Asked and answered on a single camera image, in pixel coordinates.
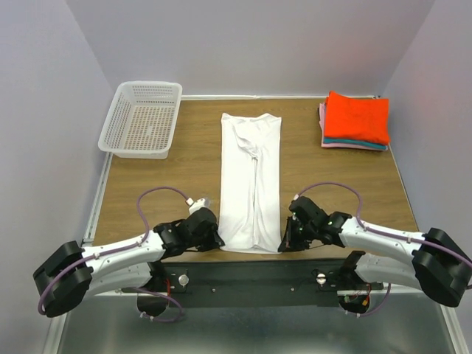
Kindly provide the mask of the white t shirt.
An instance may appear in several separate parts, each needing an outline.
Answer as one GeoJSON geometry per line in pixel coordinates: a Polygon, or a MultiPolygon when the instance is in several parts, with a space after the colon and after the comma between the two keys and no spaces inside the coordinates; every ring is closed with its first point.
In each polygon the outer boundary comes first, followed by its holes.
{"type": "Polygon", "coordinates": [[[281,125],[271,114],[222,114],[218,232],[225,251],[278,252],[281,125]]]}

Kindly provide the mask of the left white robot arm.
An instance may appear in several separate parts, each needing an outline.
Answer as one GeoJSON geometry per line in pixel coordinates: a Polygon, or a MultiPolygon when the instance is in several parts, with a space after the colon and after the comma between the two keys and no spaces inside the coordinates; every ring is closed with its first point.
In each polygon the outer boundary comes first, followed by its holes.
{"type": "Polygon", "coordinates": [[[38,312],[53,318],[108,291],[156,291],[167,277],[163,260],[188,249],[205,252],[223,245],[217,218],[206,207],[124,241],[92,247],[64,243],[33,274],[40,295],[38,312]]]}

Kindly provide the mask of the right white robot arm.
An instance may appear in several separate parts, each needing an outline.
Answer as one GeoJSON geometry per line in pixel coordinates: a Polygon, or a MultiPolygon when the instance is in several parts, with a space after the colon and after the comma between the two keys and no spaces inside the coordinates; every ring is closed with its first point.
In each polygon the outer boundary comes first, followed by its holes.
{"type": "Polygon", "coordinates": [[[352,249],[327,278],[337,290],[403,285],[455,308],[471,281],[471,259],[441,229],[402,232],[372,225],[344,212],[327,214],[305,196],[292,200],[289,210],[281,252],[306,250],[315,240],[352,249]]]}

